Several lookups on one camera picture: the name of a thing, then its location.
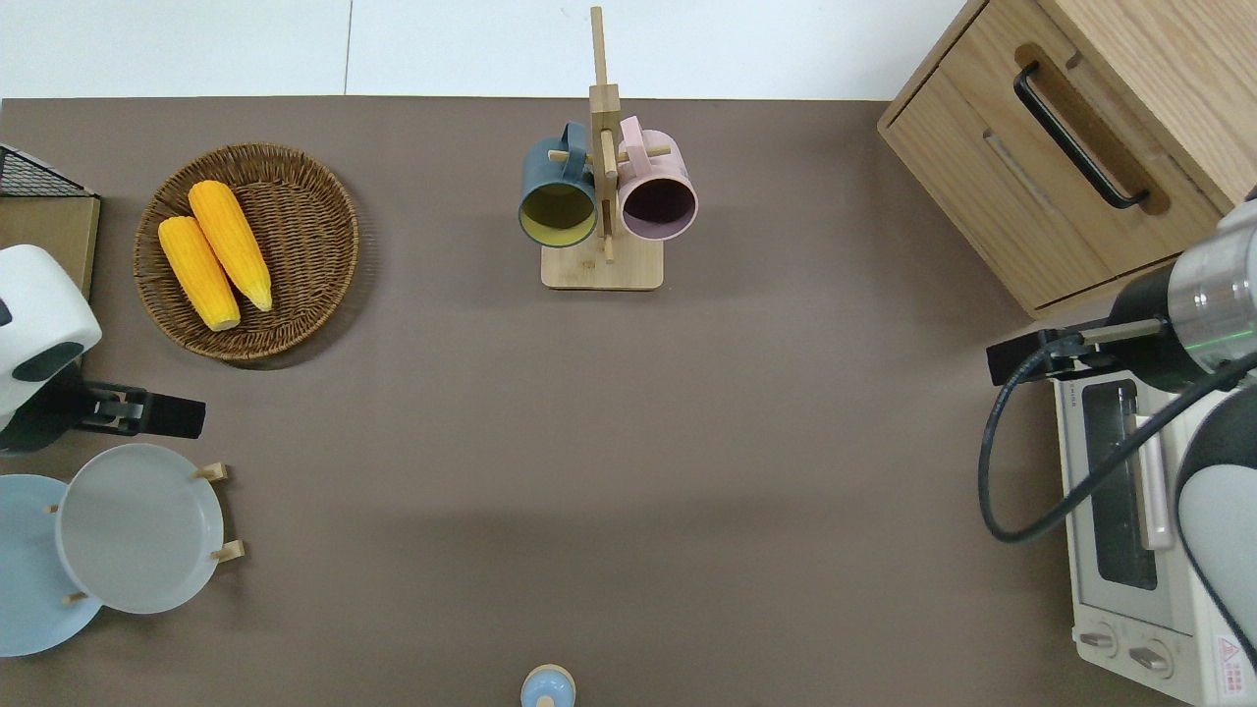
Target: black wire rack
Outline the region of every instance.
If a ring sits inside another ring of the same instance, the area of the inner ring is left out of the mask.
[[[94,196],[92,190],[65,179],[38,159],[0,145],[0,198]]]

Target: wooden cabinet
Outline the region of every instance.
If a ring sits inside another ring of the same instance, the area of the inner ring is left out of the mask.
[[[1252,0],[972,0],[879,131],[1051,316],[1172,260],[1257,186],[1252,28]]]

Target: white wall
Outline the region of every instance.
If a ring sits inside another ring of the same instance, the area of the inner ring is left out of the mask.
[[[886,99],[964,0],[602,0],[625,97]],[[574,96],[573,0],[0,0],[0,97]]]

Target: corn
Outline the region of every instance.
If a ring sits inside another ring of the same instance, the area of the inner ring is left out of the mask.
[[[222,267],[192,216],[173,216],[157,226],[157,240],[170,260],[184,294],[211,331],[229,330],[240,323],[240,306]]]
[[[270,272],[231,187],[221,181],[199,181],[187,200],[228,277],[255,307],[269,312]]]

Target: oven window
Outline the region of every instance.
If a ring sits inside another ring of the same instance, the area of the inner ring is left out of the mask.
[[[1134,381],[1085,387],[1082,414],[1086,419],[1087,468],[1094,469],[1133,429]],[[1109,581],[1153,590],[1156,589],[1156,559],[1139,540],[1135,463],[1126,459],[1091,496],[1096,562],[1100,576]]]

